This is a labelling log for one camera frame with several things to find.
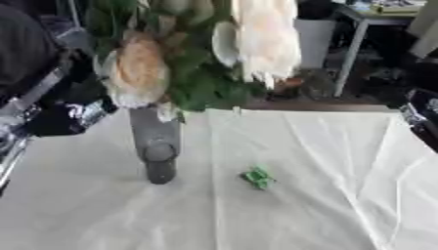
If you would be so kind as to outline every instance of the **table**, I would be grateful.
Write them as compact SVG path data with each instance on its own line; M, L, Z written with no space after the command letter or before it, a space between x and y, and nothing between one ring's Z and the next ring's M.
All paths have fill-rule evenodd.
M336 97L340 97L350 75L353 64L357 58L361 44L364 41L367 30L370 25L391 26L391 25L408 25L414 19L416 14L406 14L402 16L380 15L374 11L358 11L352 6L339 5L336 11L338 15L350 18L358 23L353 41L348 49L345 62L335 81Z
M438 156L398 113L331 110L187 115L166 186L125 111L37 140L0 199L2 249L436 249ZM252 164L267 191L238 178Z

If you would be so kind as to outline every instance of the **green toy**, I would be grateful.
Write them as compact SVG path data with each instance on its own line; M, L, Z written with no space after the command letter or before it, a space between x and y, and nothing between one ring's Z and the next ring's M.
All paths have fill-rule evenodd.
M274 178L258 166L251 167L249 171L241 173L240 176L253 187L261 190L268 188L269 183L276 182Z

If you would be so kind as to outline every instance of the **black bag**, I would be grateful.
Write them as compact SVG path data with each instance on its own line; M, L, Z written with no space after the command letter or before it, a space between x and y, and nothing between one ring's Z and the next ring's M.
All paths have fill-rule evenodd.
M0 4L0 92L44 70L58 53L56 42L37 20Z

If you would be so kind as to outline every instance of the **white desk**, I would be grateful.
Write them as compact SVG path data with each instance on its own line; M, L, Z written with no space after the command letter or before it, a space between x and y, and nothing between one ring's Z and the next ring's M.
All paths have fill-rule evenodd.
M182 135L166 186L141 175L126 112L35 141L0 199L1 249L438 245L438 155L397 113L209 110ZM269 190L238 178L255 163L277 179Z
M353 7L347 5L339 5L337 9L339 15L348 17L355 21L358 26L353 38L353 41L348 49L345 62L336 79L336 89L334 95L340 97L344 90L345 83L350 75L351 68L361 48L362 41L367 35L367 30L370 25L408 25L414 19L416 14L404 16L384 16L373 11L360 12Z

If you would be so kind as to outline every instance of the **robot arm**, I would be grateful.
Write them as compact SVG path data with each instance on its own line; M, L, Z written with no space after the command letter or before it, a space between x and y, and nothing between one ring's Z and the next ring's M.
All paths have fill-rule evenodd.
M92 59L0 2L0 191L33 137L84 133L116 111Z

